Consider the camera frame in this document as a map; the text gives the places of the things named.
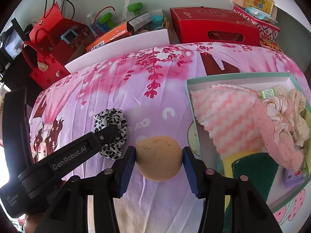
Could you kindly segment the person's left hand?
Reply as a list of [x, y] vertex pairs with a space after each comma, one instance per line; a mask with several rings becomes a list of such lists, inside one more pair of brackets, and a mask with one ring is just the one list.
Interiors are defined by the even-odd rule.
[[24, 233], [34, 233], [42, 217], [43, 213], [27, 216], [23, 226]]

